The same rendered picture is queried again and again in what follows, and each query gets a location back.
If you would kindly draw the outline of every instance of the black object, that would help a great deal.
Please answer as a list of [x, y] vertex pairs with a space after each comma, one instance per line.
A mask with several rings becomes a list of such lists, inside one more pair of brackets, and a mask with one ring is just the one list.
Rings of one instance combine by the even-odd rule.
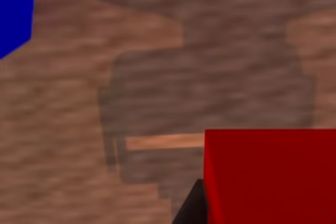
[[195, 182], [172, 224], [207, 224], [207, 201], [202, 179]]

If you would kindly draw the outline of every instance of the blue cube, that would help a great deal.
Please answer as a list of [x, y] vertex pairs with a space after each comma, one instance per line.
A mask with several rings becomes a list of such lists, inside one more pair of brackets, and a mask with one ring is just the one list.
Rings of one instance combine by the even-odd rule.
[[34, 0], [0, 0], [0, 60], [32, 37]]

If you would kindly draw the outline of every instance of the red square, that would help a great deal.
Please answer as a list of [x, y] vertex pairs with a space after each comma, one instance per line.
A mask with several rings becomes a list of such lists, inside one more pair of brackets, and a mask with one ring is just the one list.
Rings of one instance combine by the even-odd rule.
[[207, 130], [211, 224], [336, 223], [336, 130]]

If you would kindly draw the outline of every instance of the blue object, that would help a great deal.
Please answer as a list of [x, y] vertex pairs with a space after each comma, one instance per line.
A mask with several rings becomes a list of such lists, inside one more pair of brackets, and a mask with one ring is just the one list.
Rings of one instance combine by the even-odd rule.
[[34, 0], [0, 0], [0, 60], [32, 37]]

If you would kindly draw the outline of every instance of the red block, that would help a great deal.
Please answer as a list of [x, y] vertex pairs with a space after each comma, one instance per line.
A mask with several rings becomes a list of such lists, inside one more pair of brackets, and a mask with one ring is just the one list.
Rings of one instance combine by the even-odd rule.
[[335, 224], [336, 130], [207, 130], [208, 224]]

